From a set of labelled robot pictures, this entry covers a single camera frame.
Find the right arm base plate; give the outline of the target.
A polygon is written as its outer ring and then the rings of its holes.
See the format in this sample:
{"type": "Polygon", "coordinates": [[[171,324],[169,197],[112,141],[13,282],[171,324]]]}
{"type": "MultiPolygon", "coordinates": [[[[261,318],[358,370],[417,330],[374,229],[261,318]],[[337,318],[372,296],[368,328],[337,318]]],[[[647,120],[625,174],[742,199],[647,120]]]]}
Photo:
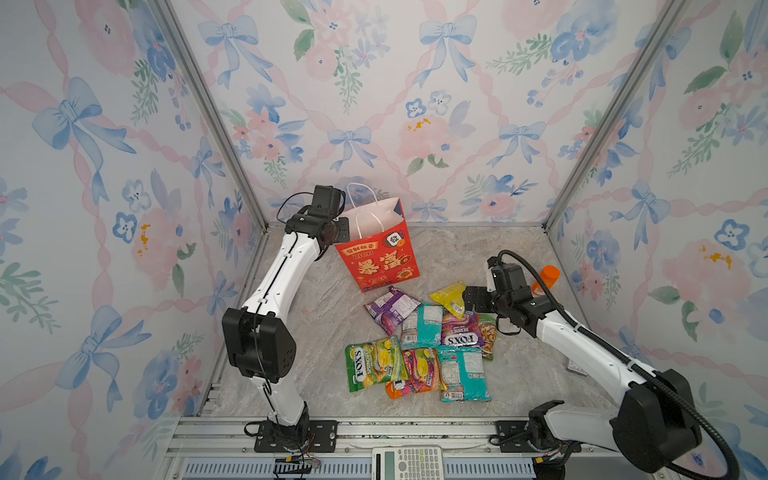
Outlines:
{"type": "Polygon", "coordinates": [[[544,423],[534,420],[499,420],[489,443],[502,453],[564,453],[571,441],[557,439],[544,423]]]}

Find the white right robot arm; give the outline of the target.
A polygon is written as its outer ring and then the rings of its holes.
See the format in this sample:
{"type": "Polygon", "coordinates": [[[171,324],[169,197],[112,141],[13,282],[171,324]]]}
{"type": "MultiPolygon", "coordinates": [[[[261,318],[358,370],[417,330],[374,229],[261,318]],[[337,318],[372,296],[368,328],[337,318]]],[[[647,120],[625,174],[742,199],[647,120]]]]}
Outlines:
{"type": "Polygon", "coordinates": [[[701,445],[699,423],[664,392],[670,389],[689,401],[690,387],[682,375],[658,372],[625,355],[572,318],[559,302],[535,297],[529,287],[500,293],[469,286],[462,298],[468,311],[509,319],[574,361],[618,405],[601,411],[561,400],[546,402],[530,411],[525,432],[512,437],[512,442],[525,442],[541,452],[562,443],[594,445],[621,453],[647,473],[701,445]]]}

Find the yellow snack packet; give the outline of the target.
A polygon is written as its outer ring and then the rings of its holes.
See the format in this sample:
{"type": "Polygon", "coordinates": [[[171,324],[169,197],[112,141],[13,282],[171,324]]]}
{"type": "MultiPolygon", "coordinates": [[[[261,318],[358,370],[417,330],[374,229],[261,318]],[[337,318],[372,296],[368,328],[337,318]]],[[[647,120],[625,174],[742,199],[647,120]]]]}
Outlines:
{"type": "Polygon", "coordinates": [[[430,299],[444,307],[452,316],[461,319],[466,313],[463,299],[465,290],[466,284],[458,281],[432,293],[430,299]]]}

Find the teal snack packet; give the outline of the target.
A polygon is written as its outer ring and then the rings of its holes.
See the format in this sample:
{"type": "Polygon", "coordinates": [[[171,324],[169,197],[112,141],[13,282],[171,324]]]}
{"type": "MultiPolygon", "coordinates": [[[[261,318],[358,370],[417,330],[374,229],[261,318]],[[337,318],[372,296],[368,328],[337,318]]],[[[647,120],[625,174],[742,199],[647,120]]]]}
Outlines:
{"type": "Polygon", "coordinates": [[[482,351],[474,347],[452,348],[440,346],[437,350],[440,367],[440,398],[442,402],[489,402],[482,351]]]}
{"type": "Polygon", "coordinates": [[[420,305],[402,323],[400,346],[403,350],[436,348],[441,344],[444,308],[420,305]]]}

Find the orange pink Fox's candy bag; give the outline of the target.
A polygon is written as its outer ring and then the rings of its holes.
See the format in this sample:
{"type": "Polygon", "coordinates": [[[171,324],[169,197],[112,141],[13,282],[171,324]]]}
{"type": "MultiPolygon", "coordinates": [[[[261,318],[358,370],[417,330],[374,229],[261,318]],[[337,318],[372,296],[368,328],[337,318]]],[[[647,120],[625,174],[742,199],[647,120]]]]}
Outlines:
{"type": "Polygon", "coordinates": [[[436,391],[441,386],[437,350],[417,348],[403,351],[403,364],[408,378],[386,384],[390,399],[436,391]]]}

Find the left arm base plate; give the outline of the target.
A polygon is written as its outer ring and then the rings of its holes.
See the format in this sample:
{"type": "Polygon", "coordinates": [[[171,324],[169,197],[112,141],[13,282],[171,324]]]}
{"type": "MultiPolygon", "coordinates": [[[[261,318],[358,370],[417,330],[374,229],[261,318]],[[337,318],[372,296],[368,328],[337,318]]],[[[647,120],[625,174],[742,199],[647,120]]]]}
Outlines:
{"type": "Polygon", "coordinates": [[[252,434],[256,453],[333,453],[338,439],[339,422],[301,420],[294,426],[281,426],[269,420],[258,423],[252,434]]]}

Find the red paper gift bag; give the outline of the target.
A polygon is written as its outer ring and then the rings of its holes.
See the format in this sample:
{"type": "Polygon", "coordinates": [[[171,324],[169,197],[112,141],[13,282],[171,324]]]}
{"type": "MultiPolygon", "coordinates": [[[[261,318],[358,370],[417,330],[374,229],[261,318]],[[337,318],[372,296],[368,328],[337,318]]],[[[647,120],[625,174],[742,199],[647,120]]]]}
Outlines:
{"type": "Polygon", "coordinates": [[[397,284],[420,276],[401,200],[374,197],[341,213],[349,239],[336,249],[361,291],[397,284]]]}

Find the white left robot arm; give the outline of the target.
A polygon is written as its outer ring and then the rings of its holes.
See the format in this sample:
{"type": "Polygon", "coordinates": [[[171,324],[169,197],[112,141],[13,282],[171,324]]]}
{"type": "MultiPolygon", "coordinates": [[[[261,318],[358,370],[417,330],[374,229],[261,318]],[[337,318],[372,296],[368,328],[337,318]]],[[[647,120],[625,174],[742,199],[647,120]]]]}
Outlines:
{"type": "Polygon", "coordinates": [[[319,206],[302,208],[285,223],[280,249],[259,286],[222,317],[229,364],[261,391],[279,427],[296,427],[306,414],[290,377],[297,343],[287,315],[309,267],[329,246],[350,239],[349,220],[319,206]]]}

